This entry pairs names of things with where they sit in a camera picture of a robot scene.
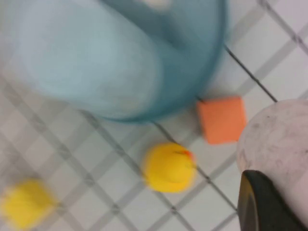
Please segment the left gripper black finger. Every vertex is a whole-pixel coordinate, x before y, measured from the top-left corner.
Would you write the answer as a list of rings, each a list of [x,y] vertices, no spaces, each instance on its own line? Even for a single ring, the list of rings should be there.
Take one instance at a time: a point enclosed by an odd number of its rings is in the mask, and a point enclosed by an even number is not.
[[[237,213],[242,231],[306,231],[273,182],[262,172],[242,172]]]

